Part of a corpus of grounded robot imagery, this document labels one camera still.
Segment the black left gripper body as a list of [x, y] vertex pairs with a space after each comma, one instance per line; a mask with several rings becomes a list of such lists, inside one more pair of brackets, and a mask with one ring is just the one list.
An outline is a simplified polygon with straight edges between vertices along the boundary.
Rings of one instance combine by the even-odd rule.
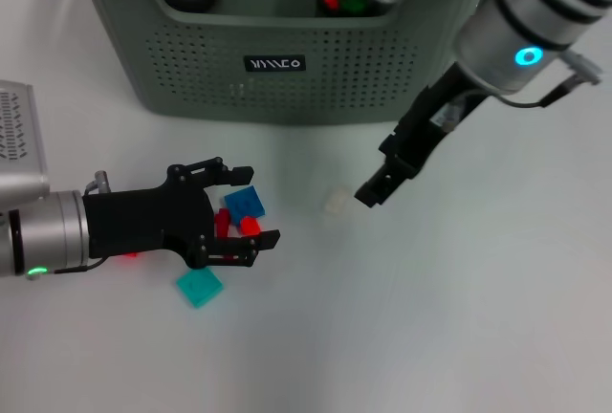
[[89, 257], [170, 250], [202, 268], [214, 239], [205, 189], [217, 176], [217, 163], [173, 164], [157, 187], [84, 196]]

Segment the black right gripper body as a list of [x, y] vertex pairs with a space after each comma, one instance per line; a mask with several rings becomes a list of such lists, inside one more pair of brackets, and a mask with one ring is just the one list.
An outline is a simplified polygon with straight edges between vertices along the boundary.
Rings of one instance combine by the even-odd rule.
[[458, 65], [451, 65], [420, 92], [383, 141], [382, 175], [386, 179], [416, 177], [436, 146], [485, 99], [486, 94]]

